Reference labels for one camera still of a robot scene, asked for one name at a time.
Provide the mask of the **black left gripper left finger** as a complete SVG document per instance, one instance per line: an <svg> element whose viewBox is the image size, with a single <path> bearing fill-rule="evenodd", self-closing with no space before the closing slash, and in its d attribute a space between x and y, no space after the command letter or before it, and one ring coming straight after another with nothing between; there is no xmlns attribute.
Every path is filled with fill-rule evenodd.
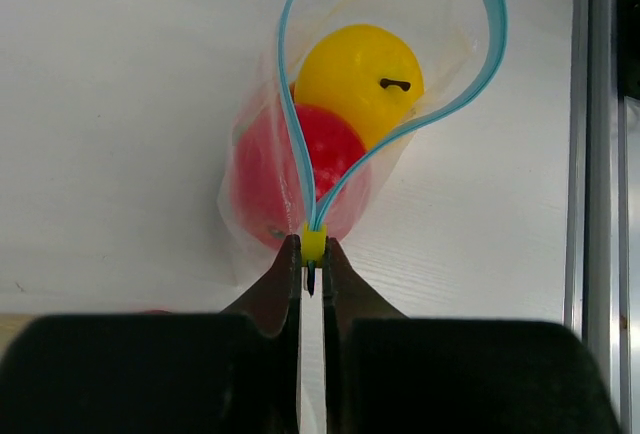
<svg viewBox="0 0 640 434"><path fill-rule="evenodd" d="M300 241L218 313L57 314L1 360L5 433L296 433Z"/></svg>

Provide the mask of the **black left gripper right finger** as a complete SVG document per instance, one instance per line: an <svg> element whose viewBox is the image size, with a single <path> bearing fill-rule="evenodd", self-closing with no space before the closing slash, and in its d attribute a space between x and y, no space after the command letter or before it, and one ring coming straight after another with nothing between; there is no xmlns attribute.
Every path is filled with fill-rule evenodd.
<svg viewBox="0 0 640 434"><path fill-rule="evenodd" d="M589 350L545 321L412 318L330 239L323 265L331 433L616 433Z"/></svg>

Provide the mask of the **yellow lemon toy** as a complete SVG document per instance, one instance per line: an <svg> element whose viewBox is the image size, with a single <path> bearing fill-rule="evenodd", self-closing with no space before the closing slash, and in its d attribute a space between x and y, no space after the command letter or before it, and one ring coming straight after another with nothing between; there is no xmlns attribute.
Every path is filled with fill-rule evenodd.
<svg viewBox="0 0 640 434"><path fill-rule="evenodd" d="M411 48L381 27L356 24L327 35L308 53L294 101L339 115L371 149L424 94L422 70Z"/></svg>

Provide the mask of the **clear zip bag blue zipper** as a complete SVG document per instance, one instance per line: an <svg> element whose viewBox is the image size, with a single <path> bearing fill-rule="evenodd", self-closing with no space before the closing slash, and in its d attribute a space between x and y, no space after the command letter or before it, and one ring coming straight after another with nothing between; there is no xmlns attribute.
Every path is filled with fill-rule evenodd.
<svg viewBox="0 0 640 434"><path fill-rule="evenodd" d="M371 149L339 115L294 101L308 53L356 24L401 38L425 86ZM304 263L318 265L325 239L349 234L414 134L470 104L491 82L507 24L505 0L286 0L234 121L218 197L237 280L258 278L293 234Z"/></svg>

